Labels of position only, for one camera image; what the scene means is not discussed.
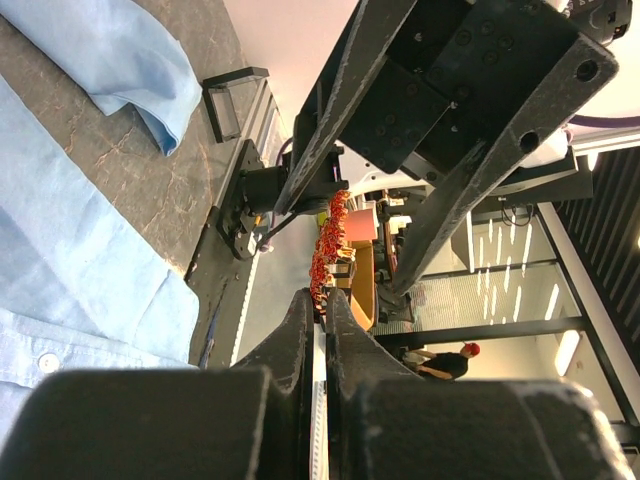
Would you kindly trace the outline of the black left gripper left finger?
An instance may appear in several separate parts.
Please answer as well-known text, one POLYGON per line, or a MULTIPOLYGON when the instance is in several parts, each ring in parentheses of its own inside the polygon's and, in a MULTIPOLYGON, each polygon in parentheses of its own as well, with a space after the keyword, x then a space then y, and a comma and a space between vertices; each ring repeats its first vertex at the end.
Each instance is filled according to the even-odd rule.
POLYGON ((31 395, 1 454, 5 479, 305 479, 313 308, 221 370, 80 370, 31 395))

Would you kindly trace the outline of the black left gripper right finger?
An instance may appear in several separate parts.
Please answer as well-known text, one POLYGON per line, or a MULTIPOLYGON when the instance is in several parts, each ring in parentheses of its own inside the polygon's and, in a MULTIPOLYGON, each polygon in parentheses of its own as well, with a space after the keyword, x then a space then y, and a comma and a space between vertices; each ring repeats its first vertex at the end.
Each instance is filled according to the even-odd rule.
POLYGON ((429 381, 326 307, 333 479, 630 479, 594 397, 566 381, 429 381))

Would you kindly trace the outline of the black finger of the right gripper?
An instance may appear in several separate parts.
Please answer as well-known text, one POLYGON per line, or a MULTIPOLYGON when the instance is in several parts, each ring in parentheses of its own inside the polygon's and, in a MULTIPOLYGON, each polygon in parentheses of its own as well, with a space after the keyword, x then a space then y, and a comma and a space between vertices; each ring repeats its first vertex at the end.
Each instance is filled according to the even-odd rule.
POLYGON ((339 52, 328 99, 316 129, 287 179, 274 211, 292 210, 386 60, 386 52, 415 6, 413 1, 360 1, 335 50, 339 52))
POLYGON ((580 33, 491 143, 480 141, 418 208, 392 287, 406 293, 480 201, 618 73, 614 55, 580 33))

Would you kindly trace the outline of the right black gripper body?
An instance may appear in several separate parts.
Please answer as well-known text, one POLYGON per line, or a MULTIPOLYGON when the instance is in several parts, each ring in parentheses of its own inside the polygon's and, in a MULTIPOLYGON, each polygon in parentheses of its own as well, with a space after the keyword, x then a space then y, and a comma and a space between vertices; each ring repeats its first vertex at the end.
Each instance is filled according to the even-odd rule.
MULTIPOLYGON (((495 140, 579 31, 543 1, 413 2, 335 142, 386 173, 413 153, 442 173, 495 140)), ((335 46, 296 117, 296 159, 330 95, 335 46)))

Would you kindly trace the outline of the red maple leaf brooch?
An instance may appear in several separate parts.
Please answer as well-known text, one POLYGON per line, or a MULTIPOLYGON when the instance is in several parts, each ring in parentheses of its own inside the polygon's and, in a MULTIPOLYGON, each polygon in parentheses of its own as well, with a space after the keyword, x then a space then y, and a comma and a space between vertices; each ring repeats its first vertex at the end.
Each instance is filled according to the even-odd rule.
POLYGON ((345 222, 348 216, 346 208, 350 197, 348 190, 339 190, 329 202, 329 213, 320 228, 312 256, 310 276, 310 296, 315 313, 324 315, 328 296, 325 287, 334 276, 329 266, 337 264, 339 260, 354 261, 354 249, 346 242, 345 222))

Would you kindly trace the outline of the light blue button shirt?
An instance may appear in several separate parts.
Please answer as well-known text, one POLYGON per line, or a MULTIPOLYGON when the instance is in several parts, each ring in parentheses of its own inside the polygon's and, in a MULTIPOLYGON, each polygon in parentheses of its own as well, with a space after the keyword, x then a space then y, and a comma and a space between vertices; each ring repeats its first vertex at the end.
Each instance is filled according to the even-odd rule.
MULTIPOLYGON (((200 86, 180 43, 132 1, 5 1, 2 16, 105 115, 140 113, 172 154, 200 86)), ((184 368, 197 296, 1 87, 1 432, 48 376, 184 368)))

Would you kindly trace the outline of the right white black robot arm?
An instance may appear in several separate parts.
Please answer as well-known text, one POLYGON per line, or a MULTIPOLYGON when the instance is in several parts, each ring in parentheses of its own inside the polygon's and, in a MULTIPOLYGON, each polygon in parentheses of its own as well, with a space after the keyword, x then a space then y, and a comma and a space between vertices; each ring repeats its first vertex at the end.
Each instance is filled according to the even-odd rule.
MULTIPOLYGON (((326 207, 344 148, 393 173, 422 147, 445 166, 409 229, 404 293, 466 215, 617 74, 615 56, 544 1, 361 1, 296 117, 282 165, 243 170, 219 229, 326 207)), ((301 291, 325 316, 333 479, 629 479, 584 391, 560 381, 425 381, 356 323, 345 295, 301 291)))

